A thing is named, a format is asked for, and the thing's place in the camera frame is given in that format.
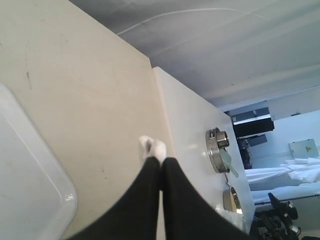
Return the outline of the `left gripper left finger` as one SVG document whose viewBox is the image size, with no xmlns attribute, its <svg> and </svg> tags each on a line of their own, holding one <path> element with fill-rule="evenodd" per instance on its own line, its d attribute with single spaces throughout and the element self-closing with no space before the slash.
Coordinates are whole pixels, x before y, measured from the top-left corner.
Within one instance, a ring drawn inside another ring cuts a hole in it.
<svg viewBox="0 0 320 240">
<path fill-rule="evenodd" d="M 71 240 L 155 240 L 161 165 L 148 157 L 124 195 L 100 218 Z"/>
</svg>

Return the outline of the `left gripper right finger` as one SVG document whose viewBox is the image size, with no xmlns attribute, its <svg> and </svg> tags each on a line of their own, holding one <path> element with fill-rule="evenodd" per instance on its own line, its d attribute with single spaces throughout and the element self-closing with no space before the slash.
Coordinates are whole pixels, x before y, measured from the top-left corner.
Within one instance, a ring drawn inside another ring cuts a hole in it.
<svg viewBox="0 0 320 240">
<path fill-rule="evenodd" d="M 220 216 L 196 191 L 177 159 L 161 167 L 167 240 L 249 240 L 250 236 Z"/>
</svg>

